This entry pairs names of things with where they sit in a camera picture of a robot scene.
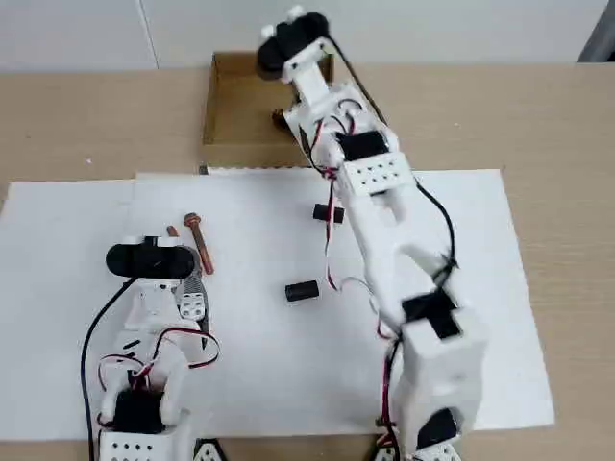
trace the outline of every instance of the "light wood table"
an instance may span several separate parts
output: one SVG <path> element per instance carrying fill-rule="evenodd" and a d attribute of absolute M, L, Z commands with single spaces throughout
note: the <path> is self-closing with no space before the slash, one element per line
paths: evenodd
<path fill-rule="evenodd" d="M 504 173 L 557 422 L 472 434 L 460 443 L 464 459 L 608 456 L 615 447 L 615 66 L 359 71 L 414 168 Z M 0 183 L 196 172 L 207 77 L 204 69 L 0 76 Z M 232 460 L 356 460 L 369 440 L 223 445 Z M 4 443 L 0 459 L 85 460 L 86 445 Z"/>

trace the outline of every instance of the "white robotic arm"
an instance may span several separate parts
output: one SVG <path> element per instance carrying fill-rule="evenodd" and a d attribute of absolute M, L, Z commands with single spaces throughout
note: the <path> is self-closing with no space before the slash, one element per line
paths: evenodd
<path fill-rule="evenodd" d="M 423 194 L 441 205 L 414 178 L 378 107 L 359 81 L 362 90 L 352 83 L 329 87 L 320 72 L 317 63 L 326 53 L 332 48 L 341 53 L 324 16 L 296 7 L 285 22 L 265 27 L 261 35 L 258 70 L 265 79 L 293 84 L 299 93 L 300 102 L 284 118 L 311 165 L 332 181 L 364 259 L 371 303 L 401 341 L 404 368 L 392 409 L 401 453 L 411 457 L 418 449 L 450 442 L 474 424 L 487 340 L 460 296 L 448 213 L 443 210 L 452 248 L 444 257 L 416 240 L 409 206 L 413 197 Z M 383 222 L 383 208 L 392 211 L 394 225 Z M 395 286 L 398 255 L 409 256 L 432 277 L 431 292 L 400 296 Z"/>
<path fill-rule="evenodd" d="M 208 332 L 199 256 L 178 244 L 174 237 L 129 238 L 108 253 L 112 272 L 139 279 L 113 353 L 98 367 L 101 461 L 192 459 L 184 381 L 190 369 L 213 362 L 219 346 Z"/>

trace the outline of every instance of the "copper screw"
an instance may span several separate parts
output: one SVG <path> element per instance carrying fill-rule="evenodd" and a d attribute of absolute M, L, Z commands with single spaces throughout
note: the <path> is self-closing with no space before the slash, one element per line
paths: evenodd
<path fill-rule="evenodd" d="M 167 226 L 166 233 L 169 234 L 169 237 L 179 237 L 180 236 L 180 234 L 177 232 L 177 229 L 175 229 L 175 226 Z"/>
<path fill-rule="evenodd" d="M 205 240 L 201 234 L 201 228 L 199 227 L 200 222 L 201 217 L 196 213 L 188 213 L 184 217 L 184 224 L 190 228 L 192 237 L 194 237 L 194 243 L 196 243 L 196 249 L 201 256 L 201 261 L 203 261 L 203 269 L 205 270 L 205 273 L 210 276 L 213 274 L 213 264 L 211 264 L 208 247 L 205 246 Z"/>

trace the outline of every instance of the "white paper sheet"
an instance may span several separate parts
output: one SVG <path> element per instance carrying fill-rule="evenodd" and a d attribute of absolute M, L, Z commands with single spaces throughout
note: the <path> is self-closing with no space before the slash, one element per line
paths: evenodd
<path fill-rule="evenodd" d="M 85 437 L 79 356 L 95 312 L 121 284 L 105 255 L 123 236 L 132 195 L 132 181 L 11 185 L 0 215 L 0 439 Z M 123 321 L 100 324 L 92 357 Z"/>
<path fill-rule="evenodd" d="M 451 212 L 459 262 L 490 328 L 477 428 L 552 423 L 549 383 L 499 172 L 421 176 Z M 189 211 L 204 217 L 216 269 L 206 279 L 211 327 L 222 345 L 220 360 L 192 371 L 186 384 L 184 400 L 197 433 L 372 431 L 384 344 L 375 337 L 375 318 L 360 286 L 349 285 L 339 296 L 323 283 L 324 229 L 311 211 L 327 193 L 313 172 L 301 170 L 150 177 L 135 182 L 124 228 L 131 182 L 12 187 L 0 219 L 0 270 L 8 274 L 0 280 L 0 357 L 10 371 L 0 380 L 0 407 L 7 415 L 0 418 L 0 439 L 85 437 L 79 349 L 94 313 L 120 285 L 106 270 L 105 253 L 124 233 L 162 234 L 169 224 L 190 243 L 181 225 Z M 445 244 L 437 212 L 429 203 L 415 205 L 426 239 Z M 42 227 L 28 227 L 34 210 Z M 49 242 L 44 251 L 30 252 L 28 246 L 41 240 Z M 336 230 L 332 267 L 338 277 L 361 274 L 347 223 Z M 319 279 L 321 297 L 289 305 L 283 287 L 306 279 Z M 108 351 L 129 299 L 120 300 L 101 325 L 90 362 Z M 19 328 L 25 326 L 32 337 Z M 92 365 L 95 407 L 100 392 Z"/>
<path fill-rule="evenodd" d="M 139 176 L 131 222 L 132 232 L 151 233 L 160 218 L 180 222 L 190 211 L 204 217 L 216 266 L 206 280 L 211 323 L 224 351 L 220 363 L 190 379 L 186 401 L 197 429 L 233 436 L 369 432 L 383 344 L 364 291 L 349 285 L 339 296 L 323 281 L 323 223 L 311 211 L 326 202 L 327 184 L 309 170 L 212 173 L 162 182 Z M 551 424 L 551 392 L 500 172 L 419 176 L 451 212 L 468 296 L 490 329 L 476 428 Z M 147 204 L 157 204 L 156 212 Z M 438 212 L 423 199 L 414 207 L 426 245 L 446 248 Z M 360 277 L 348 224 L 334 242 L 333 272 Z M 321 297 L 289 305 L 283 287 L 307 279 L 319 280 Z"/>

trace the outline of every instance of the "screw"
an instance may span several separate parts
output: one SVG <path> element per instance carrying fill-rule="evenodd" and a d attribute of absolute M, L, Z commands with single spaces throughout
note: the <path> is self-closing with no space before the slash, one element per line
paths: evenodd
<path fill-rule="evenodd" d="M 201 228 L 199 227 L 200 222 L 201 217 L 196 213 L 188 213 L 184 217 L 184 224 L 190 228 L 192 237 L 194 237 L 194 243 L 196 243 L 196 249 L 199 252 L 201 261 L 203 261 L 203 269 L 205 270 L 205 273 L 210 276 L 213 274 L 213 264 L 211 264 L 208 247 L 205 246 L 205 240 L 201 234 Z"/>

